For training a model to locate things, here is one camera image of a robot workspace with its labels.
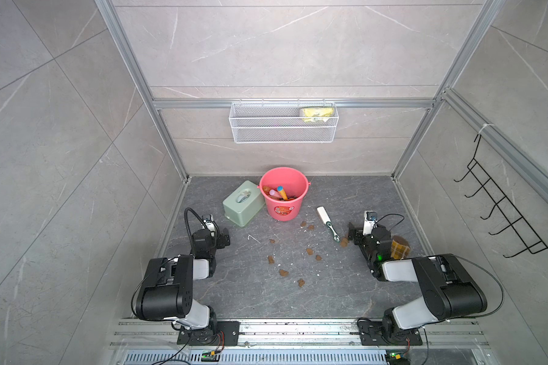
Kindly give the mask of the yellow sponge in basket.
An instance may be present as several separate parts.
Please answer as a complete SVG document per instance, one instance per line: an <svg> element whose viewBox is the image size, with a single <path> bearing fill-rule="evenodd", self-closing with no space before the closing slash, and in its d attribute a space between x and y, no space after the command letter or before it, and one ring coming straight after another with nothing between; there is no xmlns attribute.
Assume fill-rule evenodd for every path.
<svg viewBox="0 0 548 365"><path fill-rule="evenodd" d="M299 110L299 116L306 123L326 123L335 117L335 108L305 107Z"/></svg>

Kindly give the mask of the mint green tissue box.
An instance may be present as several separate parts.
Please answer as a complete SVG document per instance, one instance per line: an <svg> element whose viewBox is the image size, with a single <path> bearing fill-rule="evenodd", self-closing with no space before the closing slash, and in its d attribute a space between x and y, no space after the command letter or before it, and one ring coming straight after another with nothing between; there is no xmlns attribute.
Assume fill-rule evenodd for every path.
<svg viewBox="0 0 548 365"><path fill-rule="evenodd" d="M223 202L225 217L245 227L266 204L257 184L246 180Z"/></svg>

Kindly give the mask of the purple trowel pink handle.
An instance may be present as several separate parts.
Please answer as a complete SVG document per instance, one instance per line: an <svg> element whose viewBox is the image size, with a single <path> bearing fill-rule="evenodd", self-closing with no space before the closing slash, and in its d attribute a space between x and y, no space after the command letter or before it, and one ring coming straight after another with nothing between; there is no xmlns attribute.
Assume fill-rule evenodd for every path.
<svg viewBox="0 0 548 365"><path fill-rule="evenodd" d="M284 200L282 195L280 194L280 192L277 189L269 190L268 194L272 199Z"/></svg>

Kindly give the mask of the yellow toy trowel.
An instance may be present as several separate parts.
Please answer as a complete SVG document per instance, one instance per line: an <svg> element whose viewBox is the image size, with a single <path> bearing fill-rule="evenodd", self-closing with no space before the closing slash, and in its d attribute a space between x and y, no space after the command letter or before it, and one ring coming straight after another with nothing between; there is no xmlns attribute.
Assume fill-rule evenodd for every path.
<svg viewBox="0 0 548 365"><path fill-rule="evenodd" d="M284 188L283 188L282 186L278 186L276 190L277 190L278 194L280 195L280 197L281 197L284 201L288 201L288 200L289 200L289 197L287 196L286 191L284 190Z"/></svg>

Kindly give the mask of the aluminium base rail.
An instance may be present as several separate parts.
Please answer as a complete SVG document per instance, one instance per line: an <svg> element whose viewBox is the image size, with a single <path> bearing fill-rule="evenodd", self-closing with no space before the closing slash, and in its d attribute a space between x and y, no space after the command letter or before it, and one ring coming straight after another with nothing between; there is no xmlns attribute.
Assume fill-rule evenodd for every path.
<svg viewBox="0 0 548 365"><path fill-rule="evenodd" d="M479 324L427 325L382 345L356 319L230 319L223 340L190 340L168 323L121 319L107 337L109 364L496 364Z"/></svg>

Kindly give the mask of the plaid brown cloth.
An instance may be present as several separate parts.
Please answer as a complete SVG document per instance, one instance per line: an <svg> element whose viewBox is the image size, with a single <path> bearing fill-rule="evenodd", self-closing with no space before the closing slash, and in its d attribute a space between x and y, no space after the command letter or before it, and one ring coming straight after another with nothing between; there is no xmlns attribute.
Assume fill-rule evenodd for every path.
<svg viewBox="0 0 548 365"><path fill-rule="evenodd" d="M395 260L407 259L410 253L409 242L402 236L394 235L392 237L390 258Z"/></svg>

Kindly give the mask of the white cleaning brush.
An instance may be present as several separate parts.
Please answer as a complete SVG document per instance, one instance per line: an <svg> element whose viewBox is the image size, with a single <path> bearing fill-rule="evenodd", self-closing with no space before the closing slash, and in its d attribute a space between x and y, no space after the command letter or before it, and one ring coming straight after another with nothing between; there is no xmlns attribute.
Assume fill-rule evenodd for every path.
<svg viewBox="0 0 548 365"><path fill-rule="evenodd" d="M320 207L317 207L317 213L320 217L320 219L322 220L323 224L330 230L330 232L333 234L333 239L336 241L336 242L340 242L341 241L341 238L339 236L339 234L336 232L334 226L333 226L333 223L332 223L332 220L330 219L330 216L329 214L327 213L327 210L323 207L323 206L320 206Z"/></svg>

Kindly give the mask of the pink plastic bucket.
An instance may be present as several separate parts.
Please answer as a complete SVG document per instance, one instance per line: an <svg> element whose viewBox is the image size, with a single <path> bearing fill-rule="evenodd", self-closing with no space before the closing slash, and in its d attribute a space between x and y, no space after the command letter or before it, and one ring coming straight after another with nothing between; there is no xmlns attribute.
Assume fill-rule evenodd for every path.
<svg viewBox="0 0 548 365"><path fill-rule="evenodd" d="M310 185L299 170L277 167L267 171L258 186L266 200L269 215L278 221L291 221L298 217Z"/></svg>

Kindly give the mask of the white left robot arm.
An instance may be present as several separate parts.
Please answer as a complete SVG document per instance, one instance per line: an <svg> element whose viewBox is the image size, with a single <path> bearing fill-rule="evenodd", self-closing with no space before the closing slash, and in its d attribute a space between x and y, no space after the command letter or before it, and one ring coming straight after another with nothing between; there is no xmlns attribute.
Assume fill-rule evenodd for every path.
<svg viewBox="0 0 548 365"><path fill-rule="evenodd" d="M190 252L172 258L151 259L130 300L132 314L142 321L169 322L184 331L196 345L225 347L216 312L193 299L193 283L216 272L216 253L231 244L228 230L220 229L213 216L184 209Z"/></svg>

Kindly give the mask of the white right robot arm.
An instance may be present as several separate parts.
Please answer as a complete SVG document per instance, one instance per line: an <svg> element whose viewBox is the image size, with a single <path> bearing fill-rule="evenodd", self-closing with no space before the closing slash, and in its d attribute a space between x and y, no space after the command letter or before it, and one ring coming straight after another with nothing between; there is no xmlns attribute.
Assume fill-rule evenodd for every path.
<svg viewBox="0 0 548 365"><path fill-rule="evenodd" d="M467 259L454 254L407 258L380 221L374 211L366 211L360 228L348 224L348 241L360 249L378 281L416 283L421 295L385 310L380 320L357 319L363 345L418 346L425 325L491 315L484 291L464 267Z"/></svg>

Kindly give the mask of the black wall hook rack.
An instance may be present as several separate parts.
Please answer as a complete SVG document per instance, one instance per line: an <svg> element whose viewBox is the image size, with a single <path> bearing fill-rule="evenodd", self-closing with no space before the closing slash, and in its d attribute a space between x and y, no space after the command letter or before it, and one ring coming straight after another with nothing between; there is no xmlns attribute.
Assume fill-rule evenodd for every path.
<svg viewBox="0 0 548 365"><path fill-rule="evenodd" d="M465 199L473 199L476 196L485 196L490 201L488 214L479 216L483 222L492 217L500 217L502 226L496 231L488 232L489 237L497 237L506 231L512 232L517 239L519 250L510 254L503 254L505 259L512 259L522 253L536 255L548 250L548 242L534 229L514 201L505 193L493 176L478 160L482 136L477 134L473 140L473 154L467 163L464 175L453 179L456 184L461 184L468 179L477 183L476 189L470 194L464 194Z"/></svg>

